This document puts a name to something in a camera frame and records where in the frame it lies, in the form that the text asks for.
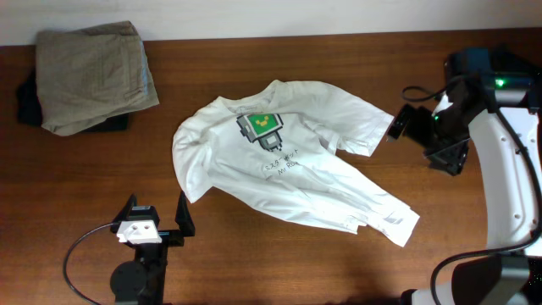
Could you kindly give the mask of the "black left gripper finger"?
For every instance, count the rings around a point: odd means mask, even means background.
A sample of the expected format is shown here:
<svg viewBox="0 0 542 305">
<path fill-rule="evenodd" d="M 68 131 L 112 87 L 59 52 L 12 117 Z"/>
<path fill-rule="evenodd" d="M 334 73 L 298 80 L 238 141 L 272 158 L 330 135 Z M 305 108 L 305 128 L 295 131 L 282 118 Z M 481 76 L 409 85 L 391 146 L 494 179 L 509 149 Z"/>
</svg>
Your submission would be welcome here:
<svg viewBox="0 0 542 305">
<path fill-rule="evenodd" d="M 110 231 L 117 232 L 119 230 L 120 224 L 123 221 L 126 221 L 130 215 L 131 209 L 137 205 L 137 198 L 135 194 L 131 194 L 128 198 L 126 204 L 121 208 L 118 214 L 113 218 Z"/>
<path fill-rule="evenodd" d="M 183 236 L 194 236 L 196 234 L 196 227 L 191 218 L 188 201 L 183 191 L 179 195 L 174 220 Z"/>
</svg>

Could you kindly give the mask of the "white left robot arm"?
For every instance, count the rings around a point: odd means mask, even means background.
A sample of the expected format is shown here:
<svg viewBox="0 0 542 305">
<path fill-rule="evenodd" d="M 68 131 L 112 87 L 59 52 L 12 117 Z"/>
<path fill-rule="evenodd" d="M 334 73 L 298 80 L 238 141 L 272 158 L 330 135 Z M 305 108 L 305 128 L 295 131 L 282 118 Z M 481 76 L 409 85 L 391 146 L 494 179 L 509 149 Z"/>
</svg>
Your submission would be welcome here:
<svg viewBox="0 0 542 305">
<path fill-rule="evenodd" d="M 163 305 L 168 251 L 182 247 L 185 238 L 196 233 L 184 193 L 179 196 L 174 221 L 177 229 L 160 230 L 156 208 L 138 205 L 134 194 L 115 216 L 111 232 L 135 251 L 134 258 L 111 275 L 116 304 Z"/>
</svg>

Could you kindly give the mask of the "white printed t-shirt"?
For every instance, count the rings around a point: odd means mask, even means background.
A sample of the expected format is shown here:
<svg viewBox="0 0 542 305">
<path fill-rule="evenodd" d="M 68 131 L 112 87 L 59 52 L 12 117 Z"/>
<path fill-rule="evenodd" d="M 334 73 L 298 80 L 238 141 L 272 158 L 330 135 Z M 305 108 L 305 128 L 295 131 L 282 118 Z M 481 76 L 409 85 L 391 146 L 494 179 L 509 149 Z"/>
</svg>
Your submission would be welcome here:
<svg viewBox="0 0 542 305">
<path fill-rule="evenodd" d="M 418 215 L 338 156 L 372 155 L 392 119 L 337 86 L 276 80 L 186 119 L 174 172 L 190 202 L 218 188 L 286 222 L 352 234 L 370 226 L 404 246 Z"/>
</svg>

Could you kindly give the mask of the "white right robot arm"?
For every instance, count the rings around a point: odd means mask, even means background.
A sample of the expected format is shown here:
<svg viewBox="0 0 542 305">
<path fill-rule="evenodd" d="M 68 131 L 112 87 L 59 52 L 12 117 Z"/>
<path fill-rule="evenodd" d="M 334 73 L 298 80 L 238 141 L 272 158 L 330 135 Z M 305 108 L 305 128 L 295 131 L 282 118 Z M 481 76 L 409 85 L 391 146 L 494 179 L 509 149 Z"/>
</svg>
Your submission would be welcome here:
<svg viewBox="0 0 542 305">
<path fill-rule="evenodd" d="M 541 289 L 541 69 L 505 48 L 470 47 L 444 63 L 445 86 L 402 90 L 387 136 L 423 148 L 432 169 L 456 176 L 478 154 L 487 245 L 445 260 L 451 279 L 401 294 L 402 304 L 538 304 Z"/>
</svg>

